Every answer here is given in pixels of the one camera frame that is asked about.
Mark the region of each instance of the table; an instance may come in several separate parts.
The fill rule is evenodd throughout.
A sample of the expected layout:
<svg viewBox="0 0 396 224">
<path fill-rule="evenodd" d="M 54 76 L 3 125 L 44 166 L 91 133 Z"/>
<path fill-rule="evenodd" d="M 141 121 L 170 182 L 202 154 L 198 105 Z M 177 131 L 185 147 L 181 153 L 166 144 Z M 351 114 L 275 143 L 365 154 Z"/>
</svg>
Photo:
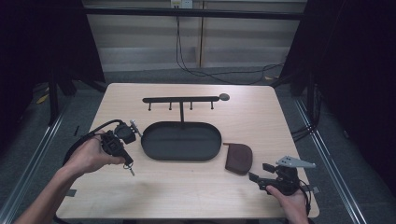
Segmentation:
<svg viewBox="0 0 396 224">
<path fill-rule="evenodd" d="M 142 102 L 147 97 L 230 95 L 229 101 L 185 106 L 185 121 L 206 122 L 217 127 L 223 143 L 239 143 L 253 151 L 251 172 L 260 177 L 276 175 L 262 169 L 285 155 L 299 158 L 282 109 L 271 87 L 181 84 L 111 84 L 92 124 L 92 129 L 112 120 L 135 119 L 142 133 L 157 121 L 178 121 L 178 104 Z M 108 126 L 114 130 L 116 125 Z M 60 218 L 268 218 L 283 217 L 277 200 L 260 191 L 247 175 L 225 170 L 228 146 L 210 161 L 155 161 L 143 151 L 140 138 L 125 149 L 134 159 L 132 176 L 122 165 L 108 165 L 78 179 L 57 215 Z M 306 183 L 304 169 L 299 177 Z M 311 217 L 318 215 L 315 197 Z"/>
</svg>

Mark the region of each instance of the gray floor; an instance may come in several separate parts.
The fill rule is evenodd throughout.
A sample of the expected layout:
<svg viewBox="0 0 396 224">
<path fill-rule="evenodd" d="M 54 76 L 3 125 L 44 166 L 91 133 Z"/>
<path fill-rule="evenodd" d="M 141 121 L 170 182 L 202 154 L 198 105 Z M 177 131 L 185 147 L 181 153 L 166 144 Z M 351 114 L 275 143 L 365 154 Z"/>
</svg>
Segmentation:
<svg viewBox="0 0 396 224">
<path fill-rule="evenodd" d="M 246 71 L 246 68 L 235 68 Z M 234 71 L 231 68 L 206 69 L 207 72 L 217 73 Z M 267 78 L 261 79 L 255 85 L 267 85 L 274 81 L 281 68 L 265 72 Z M 261 74 L 232 74 L 218 75 L 233 84 L 247 84 L 258 80 Z M 107 84 L 112 82 L 134 83 L 199 83 L 199 84 L 227 84 L 213 77 L 197 77 L 180 69 L 141 71 L 141 72 L 118 72 L 106 74 Z M 38 192 L 50 180 L 54 172 L 62 165 L 64 153 L 77 139 L 80 134 L 86 133 L 91 128 L 95 112 L 102 100 L 103 94 L 90 89 L 84 84 L 77 83 L 78 92 L 72 98 L 62 97 L 61 105 L 69 106 L 64 113 L 63 122 L 49 145 L 48 152 L 44 155 L 43 162 L 39 165 L 21 205 L 16 211 L 18 216 L 28 204 L 35 198 Z M 23 120 L 20 123 L 18 134 L 15 135 L 6 153 L 0 158 L 0 206 L 7 201 L 7 197 L 15 188 L 19 177 L 22 175 L 26 164 L 32 158 L 40 140 L 46 130 L 49 121 L 49 102 L 37 105 L 35 100 L 42 91 L 35 93 L 35 99 L 27 108 Z M 290 96 L 289 86 L 282 85 L 276 88 L 276 94 L 281 104 L 287 123 L 291 131 L 304 126 L 304 122 L 295 104 L 295 98 Z M 342 177 L 350 188 L 352 195 L 359 203 L 359 207 L 366 218 L 367 223 L 395 223 L 396 201 L 389 193 L 377 174 L 367 165 L 361 157 L 359 149 L 353 142 L 343 135 L 343 128 L 337 122 L 336 117 L 324 105 L 320 114 L 318 130 L 326 143 L 332 158 L 339 168 Z M 311 136 L 296 143 L 302 160 L 314 161 L 318 168 L 306 170 L 310 183 L 318 187 L 319 193 L 315 195 L 320 215 L 314 218 L 316 223 L 353 223 L 345 204 L 334 186 L 318 150 Z M 80 220 L 82 223 L 121 223 L 120 220 Z M 281 223 L 280 220 L 261 220 L 261 223 Z"/>
</svg>

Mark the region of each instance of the black cable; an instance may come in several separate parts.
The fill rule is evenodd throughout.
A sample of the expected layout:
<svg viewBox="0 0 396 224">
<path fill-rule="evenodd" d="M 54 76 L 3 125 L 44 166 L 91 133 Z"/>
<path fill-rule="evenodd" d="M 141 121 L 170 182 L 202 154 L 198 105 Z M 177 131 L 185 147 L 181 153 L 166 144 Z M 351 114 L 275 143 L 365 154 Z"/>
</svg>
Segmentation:
<svg viewBox="0 0 396 224">
<path fill-rule="evenodd" d="M 319 118 L 320 118 L 321 102 L 322 102 L 322 96 L 318 90 L 318 87 L 315 87 L 314 119 L 312 120 L 311 123 L 308 124 L 308 126 L 302 127 L 297 131 L 291 132 L 293 141 L 295 143 L 300 141 L 307 135 L 311 134 L 318 127 L 318 122 L 319 122 Z"/>
<path fill-rule="evenodd" d="M 113 120 L 108 121 L 108 122 L 102 124 L 101 126 L 97 127 L 96 129 L 94 129 L 94 130 L 91 131 L 90 133 L 96 133 L 97 131 L 99 131 L 99 130 L 105 128 L 107 125 L 109 125 L 109 124 L 111 124 L 111 123 L 115 123 L 115 122 L 118 122 L 119 124 L 124 123 L 124 122 L 123 122 L 122 120 L 120 120 L 120 119 L 113 119 Z"/>
<path fill-rule="evenodd" d="M 201 72 L 201 71 L 191 71 L 191 70 L 186 66 L 186 64 L 184 63 L 184 59 L 183 59 L 183 53 L 182 53 L 182 47 L 181 47 L 181 37 L 180 37 L 180 19 L 179 19 L 179 17 L 177 17 L 177 47 L 176 47 L 176 58 L 177 58 L 177 65 L 179 66 L 179 68 L 182 69 L 183 71 L 185 71 L 185 72 L 187 72 L 187 73 L 193 75 L 193 76 L 196 76 L 196 77 L 212 77 L 212 78 L 214 78 L 214 79 L 216 79 L 216 80 L 218 80 L 218 81 L 225 82 L 225 83 L 232 84 L 232 85 L 253 85 L 253 84 L 256 84 L 256 83 L 262 81 L 262 79 L 263 79 L 263 77 L 264 77 L 264 71 L 268 71 L 268 70 L 270 70 L 270 69 L 273 69 L 273 68 L 276 68 L 276 67 L 279 67 L 279 66 L 283 66 L 283 65 L 284 65 L 284 63 L 279 63 L 279 64 L 268 64 L 268 65 L 265 65 L 261 70 L 256 70 L 256 71 L 244 71 L 244 72 L 235 72 L 235 71 L 232 71 L 232 72 L 220 72 L 220 73 L 208 74 L 208 73 Z M 255 81 L 249 82 L 249 83 L 233 83 L 233 82 L 230 82 L 230 81 L 227 81 L 227 80 L 224 80 L 224 79 L 221 79 L 221 78 L 216 77 L 216 76 L 219 76 L 219 75 L 227 75 L 227 74 L 254 74 L 254 73 L 259 73 L 259 72 L 262 73 L 262 75 L 260 76 L 260 78 L 258 78 L 258 79 L 255 80 Z"/>
<path fill-rule="evenodd" d="M 303 180 L 300 180 L 300 182 L 302 182 L 305 185 L 305 187 L 308 189 L 308 193 L 309 193 L 309 198 L 308 198 L 308 195 L 306 194 L 303 187 L 301 187 L 301 185 L 299 185 L 299 189 L 303 192 L 304 197 L 305 197 L 305 209 L 306 209 L 306 215 L 308 216 L 309 212 L 311 211 L 311 200 L 312 200 L 311 188 L 309 188 L 309 186 Z"/>
</svg>

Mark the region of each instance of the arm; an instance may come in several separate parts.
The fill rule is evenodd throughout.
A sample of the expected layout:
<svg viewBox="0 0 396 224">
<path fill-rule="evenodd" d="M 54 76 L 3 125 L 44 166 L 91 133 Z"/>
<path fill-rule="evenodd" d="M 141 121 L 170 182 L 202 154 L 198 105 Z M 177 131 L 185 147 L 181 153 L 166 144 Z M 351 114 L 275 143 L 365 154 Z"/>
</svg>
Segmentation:
<svg viewBox="0 0 396 224">
<path fill-rule="evenodd" d="M 305 211 L 305 197 L 300 190 L 297 190 L 293 195 L 285 196 L 278 189 L 270 185 L 266 189 L 277 198 L 283 207 L 289 224 L 308 224 L 308 217 Z"/>
<path fill-rule="evenodd" d="M 124 163 L 124 158 L 106 154 L 100 141 L 97 135 L 82 144 L 15 223 L 50 223 L 76 179 L 106 164 Z"/>
</svg>

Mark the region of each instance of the black oval tray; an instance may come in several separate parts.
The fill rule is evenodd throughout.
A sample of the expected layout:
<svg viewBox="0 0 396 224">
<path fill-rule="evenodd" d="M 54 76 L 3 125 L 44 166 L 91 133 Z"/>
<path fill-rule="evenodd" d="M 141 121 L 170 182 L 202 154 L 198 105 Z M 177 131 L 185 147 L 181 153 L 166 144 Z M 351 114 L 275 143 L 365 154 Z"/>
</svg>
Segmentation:
<svg viewBox="0 0 396 224">
<path fill-rule="evenodd" d="M 158 161 L 208 161 L 221 147 L 219 130 L 208 123 L 161 121 L 141 138 L 145 153 Z"/>
</svg>

